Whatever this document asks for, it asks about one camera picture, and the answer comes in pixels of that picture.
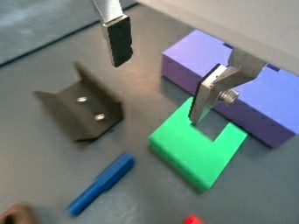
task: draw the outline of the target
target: purple foam block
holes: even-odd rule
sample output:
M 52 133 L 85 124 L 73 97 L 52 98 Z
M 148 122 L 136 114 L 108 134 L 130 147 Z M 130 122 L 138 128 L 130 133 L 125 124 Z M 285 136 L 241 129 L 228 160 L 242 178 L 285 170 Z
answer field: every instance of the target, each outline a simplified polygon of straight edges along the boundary
M 193 31 L 162 52 L 162 76 L 193 95 L 197 82 L 216 64 L 226 65 L 230 49 Z M 238 98 L 218 111 L 268 146 L 277 147 L 299 133 L 299 78 L 265 67 L 254 80 L 236 87 Z

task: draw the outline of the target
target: gray surface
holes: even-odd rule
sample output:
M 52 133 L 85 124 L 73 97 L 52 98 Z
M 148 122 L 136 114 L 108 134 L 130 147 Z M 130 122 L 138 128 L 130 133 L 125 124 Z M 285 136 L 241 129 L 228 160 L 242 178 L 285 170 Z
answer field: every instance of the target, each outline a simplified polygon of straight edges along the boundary
M 299 75 L 297 0 L 137 0 Z
M 0 64 L 98 21 L 89 0 L 1 0 Z M 134 3 L 120 0 L 122 8 Z
M 206 224 L 297 223 L 297 138 L 269 150 L 249 137 L 204 194 L 149 151 L 148 135 L 188 98 L 160 78 L 161 51 L 192 29 L 144 6 L 128 15 L 134 57 L 121 67 L 109 65 L 94 25 L 0 70 L 0 210 L 27 201 L 41 223 L 54 224 L 173 224 L 189 213 Z M 31 95 L 58 92 L 78 79 L 73 60 L 116 90 L 125 106 L 125 120 L 84 150 Z M 209 131 L 217 123 L 210 119 Z M 122 151 L 136 157 L 133 170 L 82 215 L 69 218 L 62 209 Z

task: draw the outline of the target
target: screw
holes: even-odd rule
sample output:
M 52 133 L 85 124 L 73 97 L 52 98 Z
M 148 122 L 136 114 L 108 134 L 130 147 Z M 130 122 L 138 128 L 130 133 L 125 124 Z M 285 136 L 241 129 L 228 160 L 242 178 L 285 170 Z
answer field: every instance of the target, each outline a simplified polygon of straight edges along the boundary
M 94 116 L 94 120 L 96 121 L 100 121 L 100 120 L 104 120 L 104 119 L 105 119 L 105 115 L 104 114 L 100 114 L 100 115 Z
M 238 98 L 238 91 L 233 88 L 220 92 L 218 101 L 222 102 L 226 106 L 230 106 L 233 101 Z
M 77 99 L 77 102 L 78 102 L 78 103 L 84 103 L 84 102 L 86 102 L 86 100 L 88 100 L 88 97 L 80 97 L 80 98 Z

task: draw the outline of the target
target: brown object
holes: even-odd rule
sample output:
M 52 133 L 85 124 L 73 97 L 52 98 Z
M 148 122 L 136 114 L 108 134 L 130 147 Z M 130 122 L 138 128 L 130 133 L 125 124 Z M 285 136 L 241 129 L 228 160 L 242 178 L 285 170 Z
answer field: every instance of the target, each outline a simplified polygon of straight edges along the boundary
M 13 205 L 1 215 L 0 224 L 37 224 L 33 211 L 25 204 Z

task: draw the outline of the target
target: gray table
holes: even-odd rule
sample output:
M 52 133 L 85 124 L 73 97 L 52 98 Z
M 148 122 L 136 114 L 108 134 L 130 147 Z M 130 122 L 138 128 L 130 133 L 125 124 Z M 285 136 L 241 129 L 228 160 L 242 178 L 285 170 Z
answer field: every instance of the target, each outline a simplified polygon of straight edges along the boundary
M 149 151 L 149 134 L 189 97 L 160 77 L 161 52 L 192 28 L 144 6 L 126 14 L 134 57 L 120 68 L 109 65 L 94 25 L 0 69 L 0 210 L 26 201 L 41 223 L 54 224 L 173 224 L 189 213 L 206 224 L 297 223 L 297 137 L 269 150 L 249 136 L 204 194 Z M 58 92 L 78 80 L 74 60 L 121 95 L 125 106 L 125 120 L 84 149 L 70 142 L 31 94 Z M 217 121 L 220 115 L 212 114 Z M 72 219 L 65 206 L 122 151 L 134 155 L 134 169 Z

